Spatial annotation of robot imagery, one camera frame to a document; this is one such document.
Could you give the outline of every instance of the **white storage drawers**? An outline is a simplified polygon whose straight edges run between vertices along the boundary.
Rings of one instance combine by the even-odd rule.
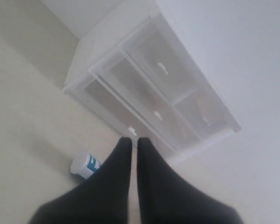
[[[134,142],[151,138],[167,159],[240,130],[161,14],[94,60],[65,92]]]

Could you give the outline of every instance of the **white floor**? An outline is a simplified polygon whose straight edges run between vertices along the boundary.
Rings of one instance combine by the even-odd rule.
[[[37,0],[0,0],[0,224],[26,223],[41,203],[76,186],[69,166],[77,151],[104,161],[118,140],[61,92],[76,44]],[[174,169],[258,223],[197,158]],[[137,223],[135,166],[130,205]]]

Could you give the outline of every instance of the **translucent drawer front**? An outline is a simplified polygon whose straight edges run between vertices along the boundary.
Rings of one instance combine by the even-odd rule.
[[[220,110],[201,92],[188,96],[175,108],[205,139],[229,127]]]
[[[166,143],[150,131],[97,80],[89,84],[83,93],[84,98],[88,100],[88,104],[93,110],[97,110],[98,107],[90,99],[100,104],[102,109],[97,111],[99,116],[105,119],[107,123],[115,126],[124,136],[132,138],[134,142],[137,142],[139,137],[149,137],[164,158],[175,155],[175,152]],[[102,116],[106,112],[111,113],[112,116]]]
[[[101,80],[112,86],[174,147],[184,149],[198,142],[187,122],[173,107],[166,104],[121,54],[110,58],[105,65],[99,69]]]
[[[196,89],[190,72],[153,23],[136,33],[124,48],[171,104]]]

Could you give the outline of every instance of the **drawer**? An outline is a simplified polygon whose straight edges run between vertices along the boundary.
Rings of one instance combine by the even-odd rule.
[[[174,107],[204,139],[229,128],[220,110],[201,91],[191,94]]]
[[[199,141],[183,117],[144,79],[139,68],[119,52],[111,54],[96,71],[101,82],[113,88],[175,148],[189,148]]]
[[[125,51],[171,104],[196,90],[191,71],[183,65],[175,51],[178,47],[183,48],[183,46],[172,48],[152,22],[146,24],[123,44]]]
[[[172,147],[147,128],[97,80],[80,88],[74,95],[123,136],[130,137],[134,143],[139,137],[149,137],[164,158],[175,155]]]

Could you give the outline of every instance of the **blue label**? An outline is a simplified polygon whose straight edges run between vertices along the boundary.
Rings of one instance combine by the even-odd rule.
[[[96,172],[100,166],[101,166],[101,164],[90,155],[90,161],[87,165],[87,168],[93,172]]]

